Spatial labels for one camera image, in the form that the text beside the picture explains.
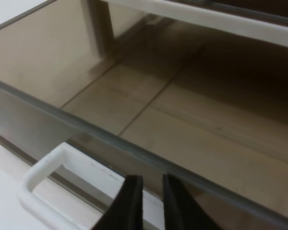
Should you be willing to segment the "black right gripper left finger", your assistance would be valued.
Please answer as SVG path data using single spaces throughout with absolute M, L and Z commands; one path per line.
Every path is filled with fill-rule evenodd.
M 93 230 L 143 229 L 143 178 L 128 175 L 109 209 Z

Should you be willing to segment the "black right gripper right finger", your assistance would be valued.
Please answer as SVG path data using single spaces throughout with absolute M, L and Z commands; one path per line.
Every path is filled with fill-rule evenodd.
M 217 224 L 173 175 L 163 176 L 163 204 L 167 230 L 216 230 Z

